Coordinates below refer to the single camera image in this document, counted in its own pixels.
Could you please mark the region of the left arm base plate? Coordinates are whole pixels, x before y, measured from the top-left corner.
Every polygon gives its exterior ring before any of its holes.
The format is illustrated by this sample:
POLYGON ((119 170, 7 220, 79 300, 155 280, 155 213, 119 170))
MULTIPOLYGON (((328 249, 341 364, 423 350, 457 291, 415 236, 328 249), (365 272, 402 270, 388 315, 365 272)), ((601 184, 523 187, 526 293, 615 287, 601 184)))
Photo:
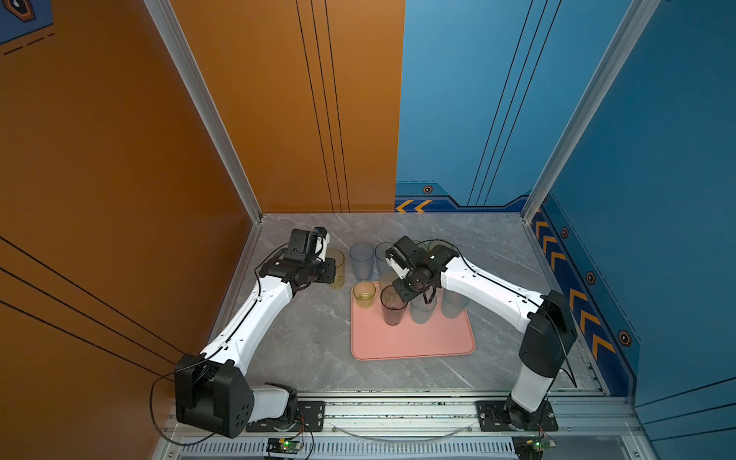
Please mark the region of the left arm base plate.
POLYGON ((286 432, 292 433, 303 429, 318 433, 323 430, 326 404, 324 401, 297 401, 287 408, 286 413, 276 419, 262 419, 246 426, 246 432, 286 432))

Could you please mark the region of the yellow tall glass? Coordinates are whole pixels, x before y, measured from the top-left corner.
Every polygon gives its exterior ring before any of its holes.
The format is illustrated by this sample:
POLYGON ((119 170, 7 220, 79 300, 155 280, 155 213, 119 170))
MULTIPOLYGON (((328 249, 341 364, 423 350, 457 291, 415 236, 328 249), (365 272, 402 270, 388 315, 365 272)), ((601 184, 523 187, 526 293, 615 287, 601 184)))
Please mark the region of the yellow tall glass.
POLYGON ((345 255, 339 249, 330 248, 327 257, 335 260, 335 279, 331 283, 333 289, 341 289, 345 282, 345 255))

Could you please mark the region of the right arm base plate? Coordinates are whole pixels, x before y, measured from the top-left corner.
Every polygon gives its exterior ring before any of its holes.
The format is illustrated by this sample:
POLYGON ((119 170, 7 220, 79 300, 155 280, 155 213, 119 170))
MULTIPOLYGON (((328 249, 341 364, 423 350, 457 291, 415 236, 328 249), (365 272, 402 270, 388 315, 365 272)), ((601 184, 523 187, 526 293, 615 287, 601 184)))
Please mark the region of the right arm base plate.
POLYGON ((545 431, 555 432, 559 425, 549 400, 534 412, 528 412, 511 400, 478 401, 476 415, 483 432, 545 431))

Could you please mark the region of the grey smoky tall glass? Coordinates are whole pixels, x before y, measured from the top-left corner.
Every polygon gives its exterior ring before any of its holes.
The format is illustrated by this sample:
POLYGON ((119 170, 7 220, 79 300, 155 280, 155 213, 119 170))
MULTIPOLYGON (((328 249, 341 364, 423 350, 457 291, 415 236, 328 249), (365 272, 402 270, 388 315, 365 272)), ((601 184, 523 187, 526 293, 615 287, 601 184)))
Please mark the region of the grey smoky tall glass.
POLYGON ((402 322, 406 305, 393 286, 387 286, 381 291, 381 311, 388 326, 398 326, 402 322))

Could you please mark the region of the teal glass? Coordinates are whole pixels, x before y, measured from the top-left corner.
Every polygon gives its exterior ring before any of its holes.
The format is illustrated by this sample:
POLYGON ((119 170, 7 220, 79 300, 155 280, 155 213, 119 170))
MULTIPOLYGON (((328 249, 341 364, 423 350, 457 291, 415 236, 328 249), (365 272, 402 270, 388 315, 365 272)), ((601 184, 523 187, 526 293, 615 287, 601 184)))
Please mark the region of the teal glass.
POLYGON ((441 311, 445 318, 454 319, 460 316, 469 305, 470 299, 454 291, 444 290, 441 311))
POLYGON ((420 294, 410 302, 410 317, 415 324, 422 325, 429 321, 437 305, 437 298, 430 294, 420 294))

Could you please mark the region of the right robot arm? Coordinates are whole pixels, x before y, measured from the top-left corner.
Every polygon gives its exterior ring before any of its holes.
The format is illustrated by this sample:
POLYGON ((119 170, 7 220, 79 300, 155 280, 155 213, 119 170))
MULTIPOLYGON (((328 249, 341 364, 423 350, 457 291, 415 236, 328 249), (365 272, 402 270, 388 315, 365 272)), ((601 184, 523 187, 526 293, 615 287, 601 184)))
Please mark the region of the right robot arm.
POLYGON ((521 371, 502 406, 479 413, 502 430, 542 430, 553 424, 548 393, 577 341, 578 332, 565 295, 542 294, 514 285, 475 266, 450 243, 430 251, 403 237, 385 251, 397 274, 391 293, 403 304, 418 296, 435 297, 437 289, 469 298, 523 333, 521 371))

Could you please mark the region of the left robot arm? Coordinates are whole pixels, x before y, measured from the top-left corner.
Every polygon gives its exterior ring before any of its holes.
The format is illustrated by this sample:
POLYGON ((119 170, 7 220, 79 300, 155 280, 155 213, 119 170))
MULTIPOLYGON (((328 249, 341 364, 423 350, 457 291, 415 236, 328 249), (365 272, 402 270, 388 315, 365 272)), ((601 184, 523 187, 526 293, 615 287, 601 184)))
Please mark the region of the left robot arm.
POLYGON ((249 364, 273 321, 299 291, 335 281, 324 227, 291 231, 289 241, 255 269, 253 291, 224 329, 197 355, 184 355, 174 370, 178 422, 228 438, 266 422, 278 429, 296 423, 297 391, 266 383, 252 387, 249 364))

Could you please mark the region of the peach short glass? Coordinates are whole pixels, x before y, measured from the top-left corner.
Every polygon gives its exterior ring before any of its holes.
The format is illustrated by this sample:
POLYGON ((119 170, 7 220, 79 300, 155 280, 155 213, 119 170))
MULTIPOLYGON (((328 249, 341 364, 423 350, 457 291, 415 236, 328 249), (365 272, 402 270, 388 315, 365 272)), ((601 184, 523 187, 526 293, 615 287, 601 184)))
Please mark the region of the peach short glass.
POLYGON ((389 272, 384 273, 379 278, 379 289, 381 291, 383 291, 387 287, 391 286, 393 284, 393 282, 395 280, 397 280, 398 278, 399 278, 399 276, 395 272, 393 272, 393 271, 389 271, 389 272))

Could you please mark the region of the green short glass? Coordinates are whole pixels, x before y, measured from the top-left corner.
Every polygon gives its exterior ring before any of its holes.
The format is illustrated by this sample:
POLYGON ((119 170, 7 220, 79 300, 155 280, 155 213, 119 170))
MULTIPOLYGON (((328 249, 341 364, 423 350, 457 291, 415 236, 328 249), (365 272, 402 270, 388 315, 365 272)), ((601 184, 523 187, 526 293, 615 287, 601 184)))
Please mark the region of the green short glass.
POLYGON ((377 286, 370 281, 360 281, 352 288, 353 300, 363 309, 369 309, 374 305, 376 294, 377 286))

